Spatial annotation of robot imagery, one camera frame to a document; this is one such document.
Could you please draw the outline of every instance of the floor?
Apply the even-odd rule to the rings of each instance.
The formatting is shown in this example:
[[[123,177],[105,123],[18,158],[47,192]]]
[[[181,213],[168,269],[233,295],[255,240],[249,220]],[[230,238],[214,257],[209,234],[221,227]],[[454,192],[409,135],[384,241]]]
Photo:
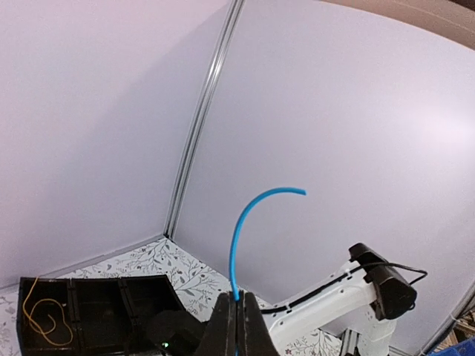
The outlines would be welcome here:
[[[111,278],[167,274],[183,305],[199,320],[208,320],[217,296],[229,281],[169,240],[162,239],[64,277]],[[0,295],[0,356],[20,355],[16,339],[17,293]],[[302,335],[281,355],[338,356],[341,342],[318,329]]]

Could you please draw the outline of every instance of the blue tube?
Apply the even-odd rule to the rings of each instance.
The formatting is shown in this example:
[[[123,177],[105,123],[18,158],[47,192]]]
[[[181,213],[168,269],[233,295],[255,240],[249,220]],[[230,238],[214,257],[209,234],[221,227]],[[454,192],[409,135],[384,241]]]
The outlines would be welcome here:
[[[258,204],[258,202],[270,197],[271,195],[279,193],[307,195],[305,190],[299,188],[274,188],[270,189],[269,191],[264,191],[262,194],[256,196],[256,198],[254,198],[244,208],[243,212],[240,213],[239,219],[237,219],[235,232],[232,235],[231,250],[229,251],[229,280],[231,281],[231,289],[236,301],[239,301],[239,290],[236,283],[236,248],[238,246],[239,235],[243,227],[244,220],[246,219],[247,214],[249,214],[249,212]]]

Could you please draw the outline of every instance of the white robotic arm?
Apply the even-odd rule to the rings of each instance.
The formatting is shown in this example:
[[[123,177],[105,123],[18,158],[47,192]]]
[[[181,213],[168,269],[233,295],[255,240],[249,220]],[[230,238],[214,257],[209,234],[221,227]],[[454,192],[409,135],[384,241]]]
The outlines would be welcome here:
[[[413,308],[416,291],[391,267],[396,264],[367,246],[355,245],[350,254],[350,261],[315,288],[262,311],[276,349],[364,307],[367,319],[356,341],[358,352],[361,356],[388,355],[396,319]]]

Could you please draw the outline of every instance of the robotic arm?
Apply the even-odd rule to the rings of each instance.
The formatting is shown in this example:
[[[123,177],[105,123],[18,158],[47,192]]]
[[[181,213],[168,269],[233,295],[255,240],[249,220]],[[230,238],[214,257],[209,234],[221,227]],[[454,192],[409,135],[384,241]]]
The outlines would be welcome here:
[[[352,310],[366,307],[366,323],[357,342],[361,356],[386,356],[396,319],[411,310],[416,291],[366,245],[350,248],[350,260],[316,288],[263,310],[276,349]]]
[[[232,293],[222,293],[206,326],[185,311],[175,312],[182,319],[163,312],[149,325],[148,338],[159,347],[170,346],[166,351],[173,356],[278,356],[276,349],[304,333],[364,307],[364,329],[359,336],[345,333],[346,346],[361,356],[387,356],[396,320],[415,306],[417,295],[395,267],[427,274],[389,263],[359,243],[329,278],[272,309],[260,310],[252,293],[241,292],[238,302]],[[166,328],[167,323],[173,326]]]

